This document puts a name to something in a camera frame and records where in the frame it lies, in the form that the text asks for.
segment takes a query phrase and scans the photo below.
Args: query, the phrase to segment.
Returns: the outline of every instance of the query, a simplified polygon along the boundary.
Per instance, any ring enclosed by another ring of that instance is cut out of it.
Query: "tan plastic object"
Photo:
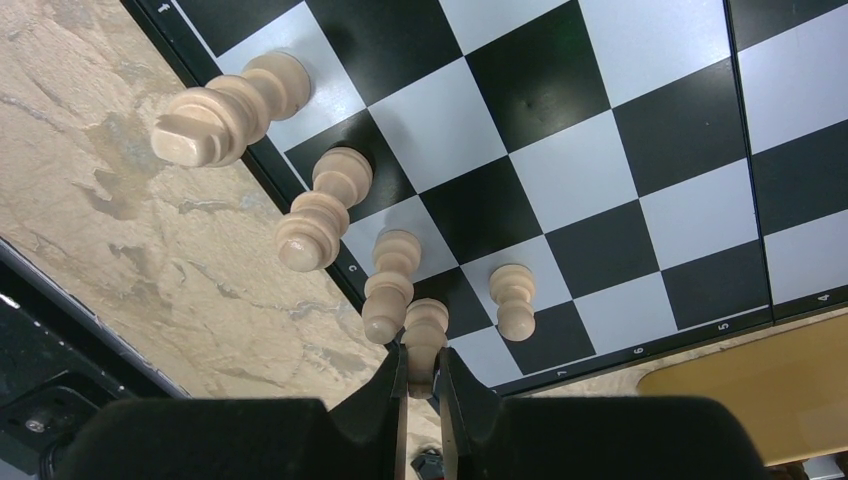
[[[153,152],[186,167],[229,165],[265,136],[272,120],[300,110],[310,93],[309,75],[294,57],[261,55],[240,75],[178,93],[153,127]]]
[[[377,273],[365,282],[362,322],[368,340],[385,345],[403,327],[414,292],[409,276],[421,263],[421,244],[409,232],[391,230],[377,239],[372,256]]]
[[[400,343],[409,355],[409,396],[427,399],[433,396],[433,375],[439,350],[448,346],[448,309],[432,298],[409,305],[406,332]]]
[[[356,150],[328,150],[312,170],[311,192],[297,196],[277,229],[280,260],[296,272],[327,268],[336,260],[350,226],[347,209],[365,199],[373,173]]]
[[[638,391],[721,402],[779,465],[848,450],[846,366],[842,315],[651,372]]]
[[[536,330],[533,306],[536,281],[523,265],[504,265],[489,277],[489,293],[498,304],[498,331],[507,340],[521,342]]]

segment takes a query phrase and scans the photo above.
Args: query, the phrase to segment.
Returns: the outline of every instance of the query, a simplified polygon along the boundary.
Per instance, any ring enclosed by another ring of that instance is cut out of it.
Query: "white chess piece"
[[[421,263],[421,244],[409,232],[390,230],[377,239],[372,256],[377,273],[365,282],[362,322],[368,340],[385,345],[403,327],[414,293],[409,276]]]
[[[291,55],[271,52],[239,75],[178,93],[150,137],[156,156],[186,167],[222,167],[258,142],[272,120],[300,110],[311,93],[309,75]]]
[[[347,209],[365,199],[372,179],[371,165],[356,150],[327,150],[312,170],[312,191],[294,199],[277,229],[277,253],[283,264],[296,272],[310,272],[333,263],[350,226]]]
[[[436,357],[439,350],[448,346],[448,309],[431,298],[422,298],[409,305],[406,314],[406,332],[400,343],[406,345],[409,359],[409,396],[433,396]]]
[[[504,265],[489,277],[489,293],[498,304],[498,331],[504,338],[520,342],[536,330],[533,306],[536,281],[523,265]]]

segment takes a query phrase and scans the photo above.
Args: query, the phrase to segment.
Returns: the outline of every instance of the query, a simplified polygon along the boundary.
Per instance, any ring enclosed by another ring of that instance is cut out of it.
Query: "chessboard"
[[[361,309],[386,229],[509,395],[848,301],[848,0],[124,0],[187,85],[297,58],[312,97],[244,162],[283,212],[373,165],[328,272]],[[535,276],[536,331],[488,279]]]

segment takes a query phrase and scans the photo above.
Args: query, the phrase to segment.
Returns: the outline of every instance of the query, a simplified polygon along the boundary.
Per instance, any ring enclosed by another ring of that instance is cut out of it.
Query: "marble surface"
[[[281,214],[245,166],[152,154],[183,87],[120,3],[5,0],[0,45],[0,235],[195,397],[332,407],[370,377],[384,349],[326,274],[277,262]],[[778,330],[542,395],[633,394],[650,370]],[[438,445],[435,412],[410,408],[410,454]]]

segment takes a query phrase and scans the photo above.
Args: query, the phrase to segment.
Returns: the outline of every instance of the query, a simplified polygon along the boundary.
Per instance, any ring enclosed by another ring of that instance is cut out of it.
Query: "yellow object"
[[[638,390],[718,400],[767,465],[848,450],[848,315],[657,370]]]

